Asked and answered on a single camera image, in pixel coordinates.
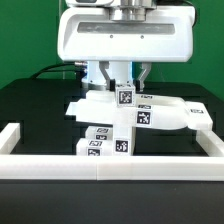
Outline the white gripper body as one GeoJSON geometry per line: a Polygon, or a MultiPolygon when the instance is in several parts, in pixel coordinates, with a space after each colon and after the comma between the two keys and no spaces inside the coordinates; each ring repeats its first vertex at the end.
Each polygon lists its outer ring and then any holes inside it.
{"type": "Polygon", "coordinates": [[[105,8],[73,7],[61,16],[64,61],[186,62],[193,53],[191,6],[159,6],[143,22],[112,21],[105,8]]]}

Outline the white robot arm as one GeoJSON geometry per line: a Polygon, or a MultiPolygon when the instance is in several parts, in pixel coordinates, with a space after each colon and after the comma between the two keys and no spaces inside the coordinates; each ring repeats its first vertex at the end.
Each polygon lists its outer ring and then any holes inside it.
{"type": "Polygon", "coordinates": [[[57,52],[65,62],[85,62],[82,83],[111,89],[144,80],[155,62],[186,62],[193,52],[195,7],[185,0],[65,0],[57,52]],[[132,77],[132,64],[142,71],[132,77]]]}

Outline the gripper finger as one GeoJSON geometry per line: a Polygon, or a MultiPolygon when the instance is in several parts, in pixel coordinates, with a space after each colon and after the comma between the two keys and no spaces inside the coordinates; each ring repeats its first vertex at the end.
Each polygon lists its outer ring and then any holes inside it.
{"type": "Polygon", "coordinates": [[[109,69],[109,62],[108,61],[100,61],[99,62],[99,69],[106,80],[106,89],[107,90],[114,90],[116,81],[111,79],[107,70],[109,69]]]}
{"type": "Polygon", "coordinates": [[[141,63],[141,72],[137,79],[135,80],[135,86],[137,91],[143,91],[144,90],[144,82],[145,79],[148,77],[150,71],[152,68],[151,62],[142,62],[141,63]]]}

